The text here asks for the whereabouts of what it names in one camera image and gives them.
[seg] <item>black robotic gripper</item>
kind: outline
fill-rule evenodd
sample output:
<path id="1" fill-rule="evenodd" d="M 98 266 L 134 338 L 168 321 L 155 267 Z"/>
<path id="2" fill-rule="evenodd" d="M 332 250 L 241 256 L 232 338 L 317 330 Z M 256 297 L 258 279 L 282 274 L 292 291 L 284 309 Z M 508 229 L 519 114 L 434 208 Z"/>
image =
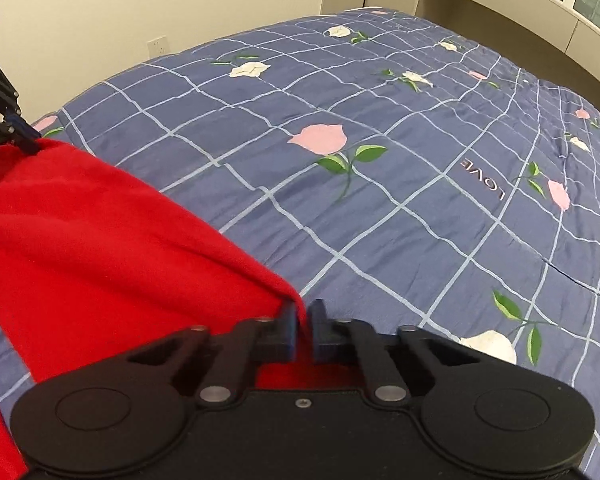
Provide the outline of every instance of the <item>black robotic gripper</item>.
<path id="1" fill-rule="evenodd" d="M 293 360 L 296 312 L 203 326 L 29 390 L 11 432 L 26 480 L 583 479 L 594 415 L 560 381 L 413 326 L 379 335 L 309 308 L 316 366 L 360 388 L 258 390 Z"/>

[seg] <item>circular cover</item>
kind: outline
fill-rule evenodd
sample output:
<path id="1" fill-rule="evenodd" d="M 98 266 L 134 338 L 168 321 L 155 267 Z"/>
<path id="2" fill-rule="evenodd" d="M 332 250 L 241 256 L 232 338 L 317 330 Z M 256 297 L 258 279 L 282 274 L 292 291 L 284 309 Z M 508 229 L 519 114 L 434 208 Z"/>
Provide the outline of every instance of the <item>circular cover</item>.
<path id="1" fill-rule="evenodd" d="M 161 451 L 186 420 L 166 384 L 77 381 L 59 376 L 29 390 L 11 416 L 21 452 L 43 468 L 74 474 L 121 470 Z"/>
<path id="2" fill-rule="evenodd" d="M 449 367 L 425 396 L 421 418 L 443 450 L 504 474 L 574 465 L 594 430 L 592 409 L 576 390 L 495 364 Z"/>

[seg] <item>red towel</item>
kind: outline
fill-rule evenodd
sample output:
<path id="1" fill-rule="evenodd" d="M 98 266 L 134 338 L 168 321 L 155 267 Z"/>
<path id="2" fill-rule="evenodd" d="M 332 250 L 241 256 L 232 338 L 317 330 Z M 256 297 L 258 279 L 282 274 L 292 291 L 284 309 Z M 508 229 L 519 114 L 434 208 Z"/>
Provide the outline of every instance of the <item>red towel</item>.
<path id="1" fill-rule="evenodd" d="M 0 147 L 0 326 L 36 381 L 192 324 L 274 316 L 293 288 L 198 218 L 68 144 Z M 305 364 L 265 386 L 317 380 Z M 0 480 L 26 470 L 0 418 Z"/>

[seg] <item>metal rivet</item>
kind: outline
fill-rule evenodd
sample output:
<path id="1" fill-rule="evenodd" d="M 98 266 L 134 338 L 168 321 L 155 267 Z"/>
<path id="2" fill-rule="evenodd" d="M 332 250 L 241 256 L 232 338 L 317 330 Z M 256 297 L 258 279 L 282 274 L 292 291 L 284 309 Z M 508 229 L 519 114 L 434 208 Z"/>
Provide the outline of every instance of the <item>metal rivet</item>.
<path id="1" fill-rule="evenodd" d="M 225 402 L 231 397 L 231 390 L 224 386 L 207 386 L 200 391 L 200 399 L 205 402 Z"/>
<path id="2" fill-rule="evenodd" d="M 298 408 L 308 408 L 311 405 L 312 405 L 312 402 L 309 399 L 296 399 L 296 406 Z"/>
<path id="3" fill-rule="evenodd" d="M 400 386 L 380 386 L 375 391 L 376 397 L 384 402 L 398 402 L 407 396 L 407 391 Z"/>

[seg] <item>flower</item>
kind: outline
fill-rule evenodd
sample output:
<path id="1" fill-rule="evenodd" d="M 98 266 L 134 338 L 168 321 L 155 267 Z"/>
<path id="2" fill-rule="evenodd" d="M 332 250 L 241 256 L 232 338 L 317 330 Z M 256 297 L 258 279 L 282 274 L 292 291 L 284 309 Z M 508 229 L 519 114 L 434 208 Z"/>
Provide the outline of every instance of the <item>flower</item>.
<path id="1" fill-rule="evenodd" d="M 248 61 L 240 66 L 234 67 L 229 74 L 229 77 L 240 77 L 246 75 L 248 77 L 258 77 L 263 73 L 270 65 L 265 65 L 259 61 Z"/>
<path id="2" fill-rule="evenodd" d="M 337 25 L 327 29 L 327 32 L 332 38 L 344 38 L 351 34 L 351 29 L 344 25 Z"/>
<path id="3" fill-rule="evenodd" d="M 590 152 L 589 147 L 582 142 L 578 137 L 571 137 L 571 139 L 569 139 L 569 142 L 571 144 L 573 144 L 574 146 L 579 147 L 581 150 L 584 150 L 585 152 Z"/>
<path id="4" fill-rule="evenodd" d="M 407 78 L 409 81 L 424 83 L 433 87 L 433 83 L 431 81 L 424 79 L 420 74 L 416 74 L 415 72 L 405 72 L 402 75 L 405 76 L 405 78 Z"/>
<path id="5" fill-rule="evenodd" d="M 438 43 L 439 46 L 446 48 L 447 50 L 453 50 L 454 52 L 458 51 L 458 47 L 456 47 L 453 43 L 447 43 L 446 41 L 441 41 Z"/>
<path id="6" fill-rule="evenodd" d="M 288 140 L 316 155 L 331 155 L 339 152 L 347 143 L 342 124 L 312 124 Z"/>
<path id="7" fill-rule="evenodd" d="M 560 182 L 554 182 L 553 180 L 550 180 L 547 183 L 547 186 L 549 187 L 549 193 L 551 193 L 551 198 L 554 199 L 554 202 L 560 209 L 567 211 L 571 205 L 571 200 L 569 199 L 569 195 L 567 195 L 567 190 L 564 189 Z"/>
<path id="8" fill-rule="evenodd" d="M 590 119 L 589 112 L 587 112 L 584 108 L 580 110 L 576 110 L 576 117 L 579 119 Z"/>
<path id="9" fill-rule="evenodd" d="M 34 129 L 37 132 L 41 132 L 45 128 L 48 128 L 49 126 L 51 126 L 57 120 L 58 120 L 58 116 L 49 115 L 49 117 L 45 117 L 44 119 L 40 119 L 36 124 L 34 124 L 33 127 L 34 127 Z"/>
<path id="10" fill-rule="evenodd" d="M 484 81 L 485 79 L 487 79 L 487 76 L 481 74 L 480 72 L 474 72 L 473 70 L 471 70 L 471 72 L 469 72 L 469 75 L 472 77 L 475 77 L 476 79 L 478 79 L 480 81 Z"/>
<path id="11" fill-rule="evenodd" d="M 507 363 L 516 364 L 516 351 L 511 342 L 495 330 L 487 330 L 477 336 L 460 338 L 460 344 L 483 352 Z"/>

